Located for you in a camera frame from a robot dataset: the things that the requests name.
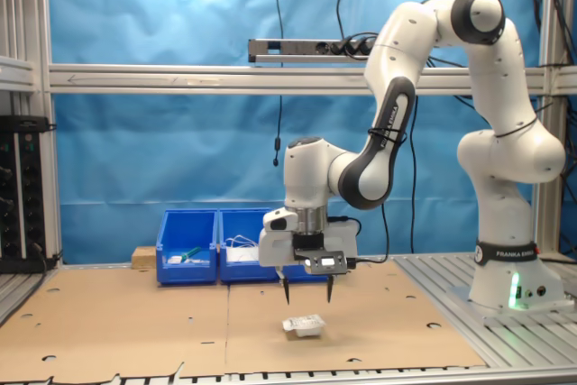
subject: metal platform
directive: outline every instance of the metal platform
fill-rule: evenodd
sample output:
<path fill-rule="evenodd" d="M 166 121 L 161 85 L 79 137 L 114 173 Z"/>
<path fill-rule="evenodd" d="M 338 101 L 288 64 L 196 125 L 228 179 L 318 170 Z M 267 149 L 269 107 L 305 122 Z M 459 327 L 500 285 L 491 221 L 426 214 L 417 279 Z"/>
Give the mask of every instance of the metal platform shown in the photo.
<path fill-rule="evenodd" d="M 243 382 L 276 383 L 577 383 L 577 314 L 549 314 L 500 319 L 483 326 L 463 313 L 447 292 L 451 287 L 472 282 L 472 254 L 423 254 L 392 256 L 399 267 L 433 300 L 439 310 L 487 363 L 486 367 L 418 370 L 287 371 L 281 373 L 228 374 L 218 377 L 114 378 L 110 385 L 172 385 L 191 383 Z M 68 269 L 117 268 L 119 265 L 68 266 Z M 571 283 L 577 266 L 551 264 Z M 39 276 L 0 276 L 0 315 L 6 306 L 25 296 Z"/>

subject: blue plastic bin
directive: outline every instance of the blue plastic bin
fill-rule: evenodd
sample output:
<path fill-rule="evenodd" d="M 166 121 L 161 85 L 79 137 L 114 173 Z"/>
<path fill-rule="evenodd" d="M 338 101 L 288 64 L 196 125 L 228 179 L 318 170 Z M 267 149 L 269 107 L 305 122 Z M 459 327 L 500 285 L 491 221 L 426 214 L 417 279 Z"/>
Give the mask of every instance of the blue plastic bin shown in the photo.
<path fill-rule="evenodd" d="M 161 284 L 214 283 L 216 281 L 216 209 L 169 209 L 164 213 L 156 242 L 156 278 Z M 195 247 L 191 257 L 206 263 L 168 263 Z"/>
<path fill-rule="evenodd" d="M 263 268 L 257 261 L 226 261 L 227 248 L 237 234 L 256 243 L 262 230 L 262 218 L 270 209 L 221 209 L 220 221 L 220 280 L 225 283 L 274 281 L 279 277 L 274 268 Z"/>

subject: franka emika robot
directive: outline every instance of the franka emika robot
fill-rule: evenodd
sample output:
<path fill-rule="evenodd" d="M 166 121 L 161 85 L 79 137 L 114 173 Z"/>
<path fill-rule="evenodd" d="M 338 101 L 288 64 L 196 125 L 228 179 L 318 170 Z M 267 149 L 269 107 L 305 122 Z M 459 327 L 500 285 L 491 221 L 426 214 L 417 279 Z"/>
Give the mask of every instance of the franka emika robot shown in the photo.
<path fill-rule="evenodd" d="M 361 153 L 318 137 L 288 146 L 285 207 L 264 216 L 259 246 L 261 266 L 276 267 L 287 301 L 283 266 L 300 263 L 311 274 L 328 275 L 329 301 L 334 275 L 355 267 L 358 225 L 327 221 L 328 198 L 339 195 L 358 209 L 384 202 L 421 71 L 434 47 L 453 46 L 463 47 L 469 58 L 473 103 L 492 128 L 466 134 L 457 152 L 479 202 L 469 299 L 502 312 L 568 302 L 559 276 L 537 257 L 531 208 L 516 185 L 559 176 L 564 148 L 531 106 L 521 42 L 500 0 L 400 5 L 376 38 L 364 70 L 377 113 Z"/>

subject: white object in bin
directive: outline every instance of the white object in bin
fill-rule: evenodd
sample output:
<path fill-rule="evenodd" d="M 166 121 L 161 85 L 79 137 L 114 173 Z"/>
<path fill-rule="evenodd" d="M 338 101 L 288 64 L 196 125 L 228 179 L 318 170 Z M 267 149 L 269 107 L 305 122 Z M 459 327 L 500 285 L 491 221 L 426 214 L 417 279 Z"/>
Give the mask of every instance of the white object in bin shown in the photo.
<path fill-rule="evenodd" d="M 250 238 L 237 234 L 234 238 L 227 238 L 226 261 L 259 261 L 259 245 Z"/>
<path fill-rule="evenodd" d="M 325 321 L 319 315 L 289 317 L 282 321 L 282 327 L 286 332 L 295 331 L 298 337 L 310 337 L 321 335 Z"/>
<path fill-rule="evenodd" d="M 259 261 L 259 247 L 228 247 L 226 261 Z"/>
<path fill-rule="evenodd" d="M 203 261 L 202 259 L 186 259 L 182 261 L 182 256 L 172 256 L 169 257 L 168 263 L 175 264 L 175 263 L 208 263 L 208 261 Z"/>

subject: blue curtain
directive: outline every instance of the blue curtain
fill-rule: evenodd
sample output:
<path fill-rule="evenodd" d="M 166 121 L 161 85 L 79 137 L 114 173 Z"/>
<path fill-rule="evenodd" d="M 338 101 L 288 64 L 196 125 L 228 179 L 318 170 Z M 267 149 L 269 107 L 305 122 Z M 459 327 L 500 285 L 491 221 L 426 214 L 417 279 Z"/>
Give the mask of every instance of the blue curtain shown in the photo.
<path fill-rule="evenodd" d="M 340 37 L 336 0 L 279 1 L 286 38 Z M 345 34 L 378 31 L 404 1 L 342 0 Z M 531 0 L 501 1 L 535 66 Z M 250 38 L 279 38 L 275 0 L 50 0 L 50 19 L 55 63 L 247 65 Z M 434 55 L 466 63 L 458 49 Z M 137 245 L 154 244 L 166 208 L 282 204 L 282 158 L 272 165 L 276 96 L 56 95 L 55 105 L 69 263 L 128 261 Z M 285 96 L 282 148 L 318 135 L 359 151 L 373 116 L 370 96 Z M 420 98 L 417 252 L 473 249 L 477 204 L 456 148 L 484 127 L 451 96 Z M 406 144 L 386 203 L 394 253 L 408 252 L 412 176 Z M 361 212 L 339 199 L 331 207 L 362 221 L 361 253 L 384 251 L 379 209 Z"/>

